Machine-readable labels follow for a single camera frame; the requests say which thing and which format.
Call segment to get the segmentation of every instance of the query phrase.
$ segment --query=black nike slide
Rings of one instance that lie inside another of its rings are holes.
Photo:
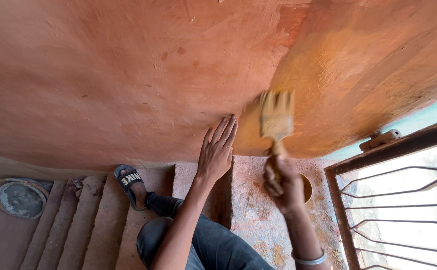
[[[123,175],[120,175],[120,171],[124,169],[129,169],[131,170],[131,172],[127,172]],[[114,174],[115,174],[115,179],[117,180],[117,182],[119,182],[120,187],[122,187],[123,191],[125,191],[125,193],[127,194],[127,197],[129,198],[133,208],[137,211],[146,210],[137,207],[137,204],[135,202],[135,194],[130,189],[131,185],[133,185],[136,182],[143,183],[142,178],[140,177],[140,175],[138,175],[137,170],[128,165],[120,165],[115,169]]]

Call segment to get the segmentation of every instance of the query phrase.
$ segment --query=knee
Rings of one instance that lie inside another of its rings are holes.
[[[137,250],[142,257],[144,254],[156,253],[173,219],[159,217],[145,223],[137,236]]]

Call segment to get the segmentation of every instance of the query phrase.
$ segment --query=black pants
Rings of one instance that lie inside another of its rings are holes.
[[[145,199],[156,218],[143,225],[137,237],[137,250],[150,268],[160,244],[178,213],[183,200],[149,192]],[[243,239],[204,215],[198,219],[191,241],[186,270],[272,270],[267,262]]]

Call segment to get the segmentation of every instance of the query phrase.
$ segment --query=person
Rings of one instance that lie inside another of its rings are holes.
[[[152,270],[268,270],[273,269],[243,239],[201,214],[215,182],[231,167],[232,144],[237,117],[222,119],[215,132],[210,128],[203,138],[197,174],[185,200],[148,192],[137,171],[121,165],[115,177],[131,200],[142,211],[159,216],[143,225],[137,237],[137,250],[147,269]],[[264,172],[265,189],[282,212],[292,244],[292,257],[300,270],[324,270],[326,254],[320,247],[304,205],[303,181],[293,162],[285,156],[270,157],[282,174],[282,183],[273,186],[273,170]]]

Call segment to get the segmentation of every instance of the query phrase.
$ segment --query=foot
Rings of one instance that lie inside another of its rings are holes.
[[[120,171],[120,175],[131,172],[131,169],[123,169]],[[145,197],[147,196],[147,189],[142,182],[135,182],[130,187],[131,191],[135,194],[135,204],[140,209],[146,209]]]

